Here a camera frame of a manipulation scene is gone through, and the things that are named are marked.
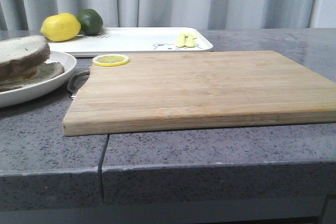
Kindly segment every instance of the wooden cutting board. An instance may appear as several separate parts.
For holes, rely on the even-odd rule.
[[[91,67],[66,136],[336,122],[336,83],[274,51],[129,57]]]

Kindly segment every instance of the lime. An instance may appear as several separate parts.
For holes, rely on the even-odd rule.
[[[85,35],[97,35],[103,28],[103,19],[94,9],[81,10],[77,19]]]
[[[127,55],[98,55],[92,59],[93,64],[102,67],[120,66],[128,63]]]
[[[74,38],[80,31],[80,23],[71,13],[60,13],[47,17],[40,32],[51,41],[65,41]]]

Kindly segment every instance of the bread slice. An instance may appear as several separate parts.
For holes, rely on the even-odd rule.
[[[38,69],[37,67],[34,67],[18,74],[12,74],[10,78],[6,78],[0,81],[0,85],[27,81],[34,78],[37,75],[38,75]]]
[[[0,81],[29,72],[50,57],[44,36],[32,35],[0,41]]]
[[[37,67],[37,72],[38,74],[30,80],[22,81],[20,83],[0,85],[0,92],[20,89],[23,87],[28,87],[33,84],[50,80],[64,73],[64,67],[59,62],[42,63]]]

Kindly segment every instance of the granite countertop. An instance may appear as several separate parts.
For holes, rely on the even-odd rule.
[[[336,81],[336,29],[200,32],[214,51],[275,50]],[[0,211],[336,194],[336,123],[64,137],[70,104],[63,85],[0,109]]]

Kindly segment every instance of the white tray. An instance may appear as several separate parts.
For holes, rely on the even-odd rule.
[[[60,87],[71,77],[77,63],[72,55],[54,51],[51,52],[50,59],[46,62],[61,62],[65,72],[47,81],[20,89],[0,92],[0,108],[26,102],[52,92],[52,90]]]
[[[191,29],[197,34],[193,48],[175,47],[179,34]],[[50,50],[67,52],[75,57],[128,52],[211,51],[213,45],[196,29],[186,27],[125,27],[104,28],[96,36],[78,35],[65,42],[50,42]]]

